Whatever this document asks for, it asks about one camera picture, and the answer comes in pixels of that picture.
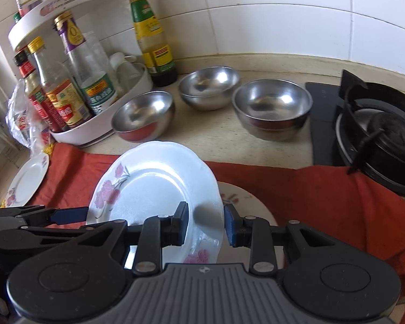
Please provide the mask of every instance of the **metal screw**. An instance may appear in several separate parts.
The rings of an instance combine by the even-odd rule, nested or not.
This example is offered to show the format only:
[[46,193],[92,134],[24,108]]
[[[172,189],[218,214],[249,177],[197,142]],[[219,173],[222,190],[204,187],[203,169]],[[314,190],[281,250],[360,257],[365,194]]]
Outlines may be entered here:
[[254,270],[258,273],[268,273],[273,271],[275,266],[270,262],[256,262],[254,264]]
[[153,262],[150,262],[150,261],[138,262],[135,265],[135,270],[140,273],[152,272],[155,269],[156,269],[156,264],[154,264]]

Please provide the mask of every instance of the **spice rack shelf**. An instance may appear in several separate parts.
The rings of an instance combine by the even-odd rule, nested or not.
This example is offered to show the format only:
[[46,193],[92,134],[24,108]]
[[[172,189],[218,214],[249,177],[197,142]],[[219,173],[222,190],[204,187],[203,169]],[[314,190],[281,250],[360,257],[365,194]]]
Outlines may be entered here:
[[35,37],[55,32],[53,20],[60,13],[72,9],[75,19],[96,8],[102,0],[46,0],[28,12],[9,32],[9,42],[16,51]]

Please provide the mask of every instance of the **sauce bottle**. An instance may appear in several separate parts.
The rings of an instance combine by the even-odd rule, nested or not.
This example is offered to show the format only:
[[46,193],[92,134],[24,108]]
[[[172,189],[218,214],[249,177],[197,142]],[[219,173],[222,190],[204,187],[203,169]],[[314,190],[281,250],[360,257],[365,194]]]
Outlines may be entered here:
[[59,15],[54,22],[74,69],[78,86],[86,95],[93,112],[101,113],[118,99],[110,77],[97,60],[70,11]]
[[14,57],[14,61],[24,78],[26,96],[40,117],[48,124],[50,130],[54,133],[69,130],[69,127],[43,91],[39,73],[28,61],[25,51],[18,52]]
[[40,36],[29,43],[28,49],[35,56],[40,82],[54,108],[70,128],[88,121],[93,115],[85,105],[64,66],[51,62],[45,54],[45,44]]
[[136,39],[144,63],[155,86],[167,86],[177,80],[170,47],[158,19],[147,0],[129,0]]

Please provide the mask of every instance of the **bottle cap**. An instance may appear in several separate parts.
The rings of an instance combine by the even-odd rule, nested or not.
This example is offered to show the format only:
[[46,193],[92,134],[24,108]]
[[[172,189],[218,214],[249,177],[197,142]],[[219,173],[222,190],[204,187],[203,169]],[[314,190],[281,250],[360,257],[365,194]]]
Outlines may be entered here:
[[18,52],[14,57],[14,62],[17,67],[22,66],[27,61],[28,61],[28,58],[27,58],[27,55],[24,52],[24,50],[21,50],[20,52]]
[[45,45],[45,43],[43,42],[42,38],[40,36],[38,36],[31,43],[29,43],[27,45],[27,47],[31,53],[35,53],[44,45]]
[[54,23],[57,24],[58,22],[62,21],[63,19],[72,17],[71,11],[65,11],[61,15],[58,15],[56,19],[54,19]]
[[19,12],[17,12],[14,14],[13,18],[14,18],[15,23],[17,23],[18,21],[20,21],[21,15],[19,14]]

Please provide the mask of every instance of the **yellow label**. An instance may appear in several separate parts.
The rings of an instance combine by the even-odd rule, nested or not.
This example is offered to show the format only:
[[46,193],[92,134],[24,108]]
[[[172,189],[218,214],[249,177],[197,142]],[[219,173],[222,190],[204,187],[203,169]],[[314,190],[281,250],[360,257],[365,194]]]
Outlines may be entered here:
[[151,55],[149,52],[143,53],[143,59],[144,59],[144,63],[147,66],[147,68],[154,67],[154,62],[153,62],[153,59],[151,58]]
[[168,44],[161,47],[160,49],[153,51],[154,61],[157,66],[163,66],[173,60],[173,55]]
[[107,82],[104,79],[102,79],[95,86],[86,89],[85,92],[87,93],[88,96],[92,97],[95,96],[96,94],[99,94],[102,90],[106,89],[107,87],[108,87]]
[[152,16],[145,21],[134,22],[133,25],[135,27],[137,40],[163,32],[163,29],[155,16]]
[[67,27],[67,37],[69,42],[73,45],[81,44],[84,41],[84,37],[82,36],[81,31],[78,29],[78,27],[72,22],[72,19],[68,19]]
[[69,79],[46,95],[68,125],[72,126],[83,118],[80,109],[84,103]]

